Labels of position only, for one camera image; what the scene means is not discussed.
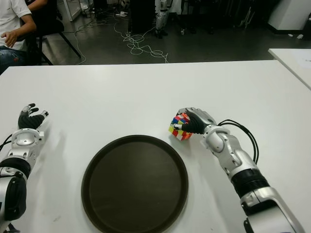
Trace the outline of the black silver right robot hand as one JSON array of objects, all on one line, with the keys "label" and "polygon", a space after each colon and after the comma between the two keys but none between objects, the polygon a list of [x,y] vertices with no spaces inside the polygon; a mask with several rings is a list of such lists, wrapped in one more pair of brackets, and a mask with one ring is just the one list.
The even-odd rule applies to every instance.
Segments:
[{"label": "black silver right robot hand", "polygon": [[178,114],[186,114],[190,121],[187,124],[173,124],[176,130],[183,130],[188,133],[204,134],[205,128],[209,125],[216,125],[215,120],[206,112],[198,108],[182,108]]}]

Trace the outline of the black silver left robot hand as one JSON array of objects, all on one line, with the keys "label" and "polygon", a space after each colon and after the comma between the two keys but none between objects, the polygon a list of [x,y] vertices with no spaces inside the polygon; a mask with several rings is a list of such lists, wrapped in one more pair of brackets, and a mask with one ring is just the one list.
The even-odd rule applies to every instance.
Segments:
[{"label": "black silver left robot hand", "polygon": [[40,114],[34,115],[39,108],[34,103],[26,105],[20,112],[17,125],[18,129],[34,129],[36,130],[43,123],[44,119],[48,117],[49,112],[43,111]]}]

